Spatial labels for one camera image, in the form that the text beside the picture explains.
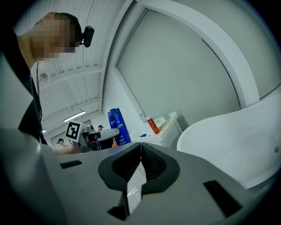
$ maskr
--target white countertop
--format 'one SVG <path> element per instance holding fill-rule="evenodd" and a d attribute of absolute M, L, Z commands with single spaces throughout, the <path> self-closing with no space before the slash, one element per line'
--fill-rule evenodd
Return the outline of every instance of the white countertop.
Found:
<path fill-rule="evenodd" d="M 154 134 L 148 122 L 144 123 L 143 126 L 140 126 L 139 129 L 130 134 L 132 142 L 160 142 L 163 141 L 169 130 L 172 128 L 176 122 L 178 115 L 176 112 L 168 114 L 170 116 L 169 123 L 164 130 L 160 131 L 159 134 Z M 156 125 L 159 127 L 165 122 L 163 117 L 157 118 L 154 120 Z"/>

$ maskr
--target red bottle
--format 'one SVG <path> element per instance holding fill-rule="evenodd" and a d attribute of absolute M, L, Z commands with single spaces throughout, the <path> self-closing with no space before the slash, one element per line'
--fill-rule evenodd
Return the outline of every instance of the red bottle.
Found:
<path fill-rule="evenodd" d="M 150 127 L 152 128 L 154 134 L 159 134 L 160 133 L 160 130 L 158 129 L 158 127 L 156 126 L 152 116 L 147 116 L 146 117 L 146 120 L 148 121 Z"/>

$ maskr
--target blue bottle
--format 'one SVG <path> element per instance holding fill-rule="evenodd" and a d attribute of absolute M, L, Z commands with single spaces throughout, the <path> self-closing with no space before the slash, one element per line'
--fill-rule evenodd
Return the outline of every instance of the blue bottle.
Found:
<path fill-rule="evenodd" d="M 120 112 L 120 109 L 111 109 L 108 114 L 108 119 L 111 128 L 119 128 L 120 134 L 115 136 L 115 141 L 118 146 L 128 144 L 131 142 L 131 138 L 129 136 L 129 132 L 127 130 L 125 121 Z"/>

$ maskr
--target tube light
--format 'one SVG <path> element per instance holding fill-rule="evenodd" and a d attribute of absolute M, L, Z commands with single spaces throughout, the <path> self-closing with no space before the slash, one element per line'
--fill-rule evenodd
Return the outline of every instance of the tube light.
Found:
<path fill-rule="evenodd" d="M 75 114 L 75 115 L 72 116 L 72 117 L 69 117 L 69 118 L 67 118 L 67 119 L 64 119 L 64 122 L 67 122 L 67 121 L 69 121 L 69 120 L 72 120 L 73 118 L 78 117 L 78 116 L 80 116 L 80 115 L 82 115 L 82 114 L 84 114 L 84 113 L 86 113 L 86 112 L 83 111 L 83 112 L 80 112 L 80 113 L 78 113 L 78 114 Z"/>

